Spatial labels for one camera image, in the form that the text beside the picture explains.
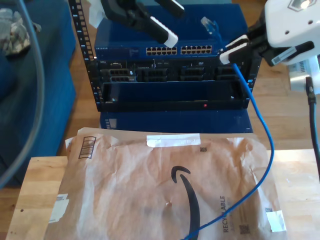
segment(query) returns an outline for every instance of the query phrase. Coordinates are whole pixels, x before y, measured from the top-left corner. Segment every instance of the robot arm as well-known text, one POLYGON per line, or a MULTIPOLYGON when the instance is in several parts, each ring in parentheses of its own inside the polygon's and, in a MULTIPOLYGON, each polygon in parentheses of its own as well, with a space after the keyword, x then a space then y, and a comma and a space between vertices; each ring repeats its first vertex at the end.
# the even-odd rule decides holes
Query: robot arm
POLYGON ((291 89, 306 90, 311 77, 320 94, 320 2, 316 0, 268 0, 259 21, 221 53, 223 64, 239 63, 256 52, 269 66, 288 66, 291 89))
MULTIPOLYGON (((175 0, 155 0, 168 12, 181 18, 185 9, 175 0)), ((178 42, 178 36, 163 25, 141 2, 136 0, 101 0, 105 16, 139 32, 145 32, 158 43, 173 48, 178 42)))

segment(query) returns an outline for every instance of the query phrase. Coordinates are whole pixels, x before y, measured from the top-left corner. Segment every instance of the barcode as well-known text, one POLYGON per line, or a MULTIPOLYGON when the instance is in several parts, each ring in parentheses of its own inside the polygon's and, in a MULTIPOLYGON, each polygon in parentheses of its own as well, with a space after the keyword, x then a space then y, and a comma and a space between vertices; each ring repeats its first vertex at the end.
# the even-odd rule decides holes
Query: barcode
POLYGON ((277 56, 272 61, 273 61, 273 64, 276 65, 277 63, 281 62, 281 58, 277 56))
POLYGON ((92 153, 94 152, 95 143, 95 136, 85 136, 83 138, 79 159, 91 159, 92 153))
POLYGON ((249 225, 239 225, 240 234, 250 234, 249 225))

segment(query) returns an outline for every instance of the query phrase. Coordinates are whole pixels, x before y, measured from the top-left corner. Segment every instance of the tape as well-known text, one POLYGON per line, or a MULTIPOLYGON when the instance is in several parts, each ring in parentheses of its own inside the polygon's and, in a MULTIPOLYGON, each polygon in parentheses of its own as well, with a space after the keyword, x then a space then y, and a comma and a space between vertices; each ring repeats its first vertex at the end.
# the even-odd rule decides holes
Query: tape
POLYGON ((146 144, 151 148, 180 147, 189 145, 200 145, 200 134, 175 134, 175 135, 148 135, 146 144))
POLYGON ((68 194, 59 194, 56 197, 56 201, 54 203, 53 209, 52 209, 52 213, 51 213, 51 217, 49 220, 49 223, 56 223, 60 220, 60 218, 63 217, 63 215, 66 212, 68 203, 69 203, 69 199, 67 199, 68 194))
POLYGON ((287 230, 284 215, 281 210, 266 212, 266 216, 270 223, 272 232, 283 232, 287 230))

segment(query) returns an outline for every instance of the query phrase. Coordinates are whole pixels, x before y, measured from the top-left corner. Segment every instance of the black cable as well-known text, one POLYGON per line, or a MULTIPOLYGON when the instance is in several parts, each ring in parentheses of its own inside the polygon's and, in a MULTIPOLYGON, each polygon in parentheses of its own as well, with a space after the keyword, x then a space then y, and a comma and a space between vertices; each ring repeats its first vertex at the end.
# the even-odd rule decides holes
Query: black cable
POLYGON ((310 131, 311 131, 311 139, 312 145, 315 155, 315 161, 318 168, 318 176, 320 180, 320 151, 319 151, 319 141, 318 141, 318 133, 317 133, 317 119, 316 119, 316 95, 314 92, 314 85, 311 77, 306 77, 305 79, 305 89, 306 95, 308 97, 309 104, 309 118, 310 118, 310 131))

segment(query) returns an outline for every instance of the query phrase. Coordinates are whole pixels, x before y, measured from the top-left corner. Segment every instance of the white sticker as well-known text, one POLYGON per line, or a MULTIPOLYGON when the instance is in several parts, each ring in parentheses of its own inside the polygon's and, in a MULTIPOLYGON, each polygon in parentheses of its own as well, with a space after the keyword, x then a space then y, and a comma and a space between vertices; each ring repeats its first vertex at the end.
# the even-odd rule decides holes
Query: white sticker
POLYGON ((58 222, 60 218, 62 218, 63 215, 65 214, 68 203, 69 203, 69 199, 67 199, 67 196, 68 194, 66 193, 66 194, 59 194, 56 197, 56 201, 54 203, 51 217, 49 220, 50 224, 58 222))
POLYGON ((269 220, 272 232, 283 232, 287 230, 284 215, 281 210, 266 212, 266 216, 269 220))
POLYGON ((200 145, 200 134, 176 134, 176 135, 148 135, 146 144, 152 148, 179 147, 189 145, 200 145))
POLYGON ((61 200, 66 200, 68 196, 68 193, 65 194, 58 194, 58 196, 56 196, 56 200, 57 201, 61 201, 61 200))
POLYGON ((289 49, 285 50, 283 53, 279 54, 278 56, 276 56, 275 58, 273 58, 271 60, 271 62, 274 65, 277 65, 278 63, 280 63, 281 61, 285 60, 287 57, 291 56, 292 54, 294 54, 297 51, 296 47, 290 47, 289 49))

